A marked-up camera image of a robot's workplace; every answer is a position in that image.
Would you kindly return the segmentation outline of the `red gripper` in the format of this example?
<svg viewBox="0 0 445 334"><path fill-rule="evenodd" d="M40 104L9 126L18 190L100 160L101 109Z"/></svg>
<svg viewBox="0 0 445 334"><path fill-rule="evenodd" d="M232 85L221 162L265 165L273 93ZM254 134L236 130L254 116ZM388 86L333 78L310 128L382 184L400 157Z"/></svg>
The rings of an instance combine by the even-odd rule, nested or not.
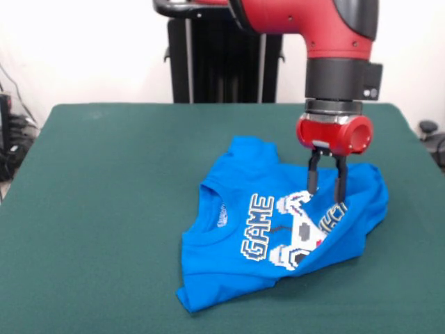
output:
<svg viewBox="0 0 445 334"><path fill-rule="evenodd" d="M317 192L318 163L323 155L322 149L326 149L337 154L334 155L338 172L334 200L337 203L343 202L348 176L345 156L361 154L370 146L373 139L370 119L363 115L303 113L297 121L296 134L304 147L313 149L308 162L307 191L312 195Z"/></svg>

